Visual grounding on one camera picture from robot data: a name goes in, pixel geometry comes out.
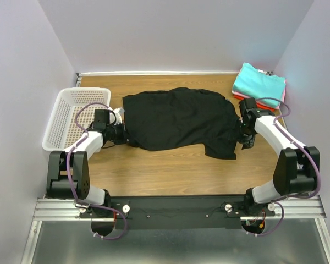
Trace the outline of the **black t shirt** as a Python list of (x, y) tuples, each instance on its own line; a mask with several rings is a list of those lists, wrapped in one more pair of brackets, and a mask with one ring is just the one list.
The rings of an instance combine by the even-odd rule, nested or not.
[(129, 145), (163, 151), (202, 144), (208, 157), (235, 160), (240, 118), (220, 93), (178, 87), (123, 97)]

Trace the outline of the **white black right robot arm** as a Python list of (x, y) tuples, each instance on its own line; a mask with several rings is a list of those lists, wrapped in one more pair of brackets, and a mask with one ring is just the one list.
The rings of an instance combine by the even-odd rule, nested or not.
[(243, 148), (252, 148), (256, 135), (261, 135), (278, 156), (272, 180), (246, 191), (241, 203), (245, 214), (256, 215), (268, 204), (287, 197), (316, 196), (321, 188), (319, 150), (293, 137), (273, 112), (258, 108), (254, 98), (241, 100), (239, 109), (242, 117), (239, 142)]

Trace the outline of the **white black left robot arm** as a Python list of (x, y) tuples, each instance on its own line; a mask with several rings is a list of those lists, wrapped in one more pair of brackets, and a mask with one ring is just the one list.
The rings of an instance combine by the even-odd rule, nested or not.
[(109, 141), (115, 145), (126, 143), (123, 113), (122, 107), (96, 109), (94, 120), (76, 143), (50, 153), (47, 197), (74, 200), (80, 208), (91, 208), (99, 217), (121, 216), (112, 208), (109, 192), (91, 184), (89, 159)]

